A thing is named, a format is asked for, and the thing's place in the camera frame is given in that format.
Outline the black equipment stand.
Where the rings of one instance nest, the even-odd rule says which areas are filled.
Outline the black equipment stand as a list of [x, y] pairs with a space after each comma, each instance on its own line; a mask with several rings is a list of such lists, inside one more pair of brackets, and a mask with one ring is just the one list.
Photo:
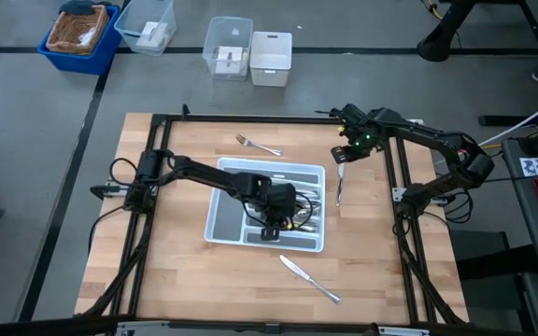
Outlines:
[[471, 320], [482, 327], [538, 333], [534, 247], [511, 247], [503, 232], [453, 231], [450, 238]]

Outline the white cardboard box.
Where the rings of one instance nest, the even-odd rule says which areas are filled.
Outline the white cardboard box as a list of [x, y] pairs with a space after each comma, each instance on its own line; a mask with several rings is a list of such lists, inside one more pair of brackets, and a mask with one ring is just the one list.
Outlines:
[[215, 75], [243, 76], [246, 71], [247, 49], [219, 46], [216, 48], [214, 60]]
[[141, 49], [160, 49], [166, 39], [165, 22], [147, 21], [136, 46]]

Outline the blue plastic bin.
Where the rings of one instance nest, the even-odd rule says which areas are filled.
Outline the blue plastic bin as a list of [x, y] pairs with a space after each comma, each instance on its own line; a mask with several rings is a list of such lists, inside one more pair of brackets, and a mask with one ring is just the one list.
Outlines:
[[45, 56], [57, 70], [102, 75], [111, 65], [121, 41], [120, 34], [113, 27], [120, 16], [120, 7], [106, 6], [106, 13], [109, 15], [109, 23], [91, 54], [77, 55], [50, 51], [46, 47], [50, 31], [43, 37], [36, 51]]

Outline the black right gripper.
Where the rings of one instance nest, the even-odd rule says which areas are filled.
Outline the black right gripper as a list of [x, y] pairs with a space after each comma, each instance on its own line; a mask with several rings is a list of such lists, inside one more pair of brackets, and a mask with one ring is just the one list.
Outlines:
[[342, 109], [331, 109], [329, 117], [341, 122], [339, 135], [347, 139], [345, 146], [331, 149], [336, 163], [361, 160], [368, 158], [373, 151], [383, 150], [384, 140], [380, 137], [379, 126], [370, 114], [347, 104]]

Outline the grey metal bracket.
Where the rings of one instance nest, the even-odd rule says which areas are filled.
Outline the grey metal bracket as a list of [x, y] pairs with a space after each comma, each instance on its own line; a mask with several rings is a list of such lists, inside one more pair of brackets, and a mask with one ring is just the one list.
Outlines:
[[113, 336], [167, 336], [168, 321], [132, 321], [119, 323]]
[[378, 327], [376, 330], [378, 336], [431, 336], [426, 329]]

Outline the white plastic bin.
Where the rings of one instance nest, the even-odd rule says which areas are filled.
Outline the white plastic bin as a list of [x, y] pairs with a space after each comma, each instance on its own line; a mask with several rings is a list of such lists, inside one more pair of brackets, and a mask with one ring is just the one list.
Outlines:
[[255, 86], [285, 87], [292, 60], [292, 34], [254, 32], [249, 68]]

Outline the black crossbeam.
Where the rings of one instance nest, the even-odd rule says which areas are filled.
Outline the black crossbeam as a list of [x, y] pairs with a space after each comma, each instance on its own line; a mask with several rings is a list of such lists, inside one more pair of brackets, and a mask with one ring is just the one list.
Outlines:
[[261, 322], [217, 322], [190, 320], [139, 320], [133, 315], [75, 316], [71, 318], [10, 322], [0, 324], [0, 336], [93, 336], [115, 333], [119, 323], [132, 321], [168, 321], [170, 329], [256, 331], [275, 336], [286, 332], [358, 333], [378, 336], [378, 327], [426, 329], [431, 336], [538, 336], [538, 333], [479, 328], [471, 324], [450, 325], [416, 322], [402, 326], [380, 326], [376, 323], [360, 325], [296, 324]]

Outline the black floor stand leg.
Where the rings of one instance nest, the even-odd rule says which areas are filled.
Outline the black floor stand leg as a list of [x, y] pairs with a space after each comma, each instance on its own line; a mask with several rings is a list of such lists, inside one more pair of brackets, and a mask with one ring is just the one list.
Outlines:
[[457, 30], [474, 8], [476, 0], [447, 0], [450, 2], [445, 15], [436, 11], [433, 0], [420, 0], [436, 19], [438, 25], [417, 45], [418, 55], [430, 62], [445, 61], [450, 54], [450, 46]]

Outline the white cutlery organizer tray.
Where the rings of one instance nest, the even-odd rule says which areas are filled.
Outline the white cutlery organizer tray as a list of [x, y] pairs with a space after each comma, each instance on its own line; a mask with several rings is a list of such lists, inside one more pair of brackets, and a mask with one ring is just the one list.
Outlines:
[[218, 168], [229, 173], [253, 173], [266, 175], [275, 184], [290, 183], [295, 188], [313, 188], [320, 195], [305, 195], [297, 193], [297, 201], [301, 204], [321, 203], [321, 209], [316, 216], [306, 220], [319, 224], [317, 232], [282, 231], [276, 241], [261, 239], [262, 225], [257, 221], [261, 214], [250, 208], [245, 208], [239, 201], [230, 197], [226, 192], [214, 189], [211, 194], [209, 211], [205, 225], [204, 237], [208, 242], [287, 249], [294, 251], [319, 253], [324, 247], [326, 184], [325, 169], [320, 165], [286, 163], [279, 161], [255, 161], [237, 158], [220, 158]]

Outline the clear plastic bin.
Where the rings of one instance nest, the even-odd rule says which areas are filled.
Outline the clear plastic bin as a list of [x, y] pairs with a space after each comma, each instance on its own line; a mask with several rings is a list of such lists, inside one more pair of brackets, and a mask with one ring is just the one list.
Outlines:
[[[160, 49], [141, 49], [135, 45], [147, 21], [167, 24], [166, 39]], [[131, 0], [115, 22], [114, 28], [131, 51], [160, 56], [177, 30], [174, 0]]]
[[[248, 63], [250, 56], [251, 40], [253, 35], [253, 20], [242, 17], [219, 16], [214, 17], [210, 23], [205, 37], [203, 59], [207, 64], [209, 73], [213, 79], [244, 81], [248, 76]], [[246, 71], [243, 76], [215, 75], [216, 48], [243, 47], [247, 49]]]

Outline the black pouch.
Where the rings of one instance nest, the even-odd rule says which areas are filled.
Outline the black pouch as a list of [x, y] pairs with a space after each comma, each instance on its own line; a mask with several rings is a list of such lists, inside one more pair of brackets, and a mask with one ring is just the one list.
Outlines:
[[94, 13], [92, 0], [69, 0], [59, 7], [59, 13], [71, 15], [92, 15]]

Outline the wicker basket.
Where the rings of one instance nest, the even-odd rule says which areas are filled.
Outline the wicker basket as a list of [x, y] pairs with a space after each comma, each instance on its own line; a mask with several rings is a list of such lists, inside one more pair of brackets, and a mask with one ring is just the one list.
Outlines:
[[92, 14], [62, 11], [46, 39], [52, 52], [90, 55], [109, 24], [106, 6], [92, 5]]

